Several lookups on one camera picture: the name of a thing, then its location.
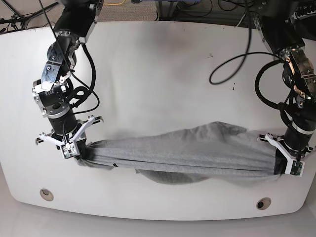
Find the grey metal frame leg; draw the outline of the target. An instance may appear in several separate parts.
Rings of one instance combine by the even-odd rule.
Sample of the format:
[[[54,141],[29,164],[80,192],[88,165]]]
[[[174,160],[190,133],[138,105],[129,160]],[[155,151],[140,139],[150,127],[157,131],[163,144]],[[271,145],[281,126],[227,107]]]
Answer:
[[[174,21],[179,0],[155,1],[159,21]]]

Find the black tripod legs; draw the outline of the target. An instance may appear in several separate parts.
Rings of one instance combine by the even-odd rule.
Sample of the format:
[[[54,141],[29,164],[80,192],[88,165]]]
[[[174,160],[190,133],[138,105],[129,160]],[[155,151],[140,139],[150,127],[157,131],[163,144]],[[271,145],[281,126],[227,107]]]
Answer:
[[[26,30],[31,20],[42,16],[44,13],[48,13],[54,7],[59,5],[58,2],[55,2],[46,7],[43,7],[43,9],[40,9],[36,12],[21,15],[8,1],[1,0],[1,3],[3,3],[13,13],[13,15],[9,19],[0,19],[0,25],[6,25],[5,27],[0,27],[1,35]]]

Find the white power strip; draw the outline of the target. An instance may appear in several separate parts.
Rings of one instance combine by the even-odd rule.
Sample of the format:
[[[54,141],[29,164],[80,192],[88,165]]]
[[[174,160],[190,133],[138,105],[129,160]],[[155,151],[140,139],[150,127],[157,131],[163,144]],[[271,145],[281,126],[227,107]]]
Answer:
[[[309,6],[300,6],[294,13],[294,18],[297,20],[305,19],[308,17],[312,17],[316,15],[316,6],[309,5]]]

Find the grey printed T-shirt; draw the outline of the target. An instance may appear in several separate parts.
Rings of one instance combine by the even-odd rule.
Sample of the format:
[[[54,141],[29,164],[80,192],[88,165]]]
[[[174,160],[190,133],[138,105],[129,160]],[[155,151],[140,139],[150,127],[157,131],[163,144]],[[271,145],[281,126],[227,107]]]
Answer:
[[[166,134],[102,140],[86,146],[80,166],[129,168],[161,184],[183,185],[210,178],[241,185],[274,181],[275,147],[257,131],[224,122]]]

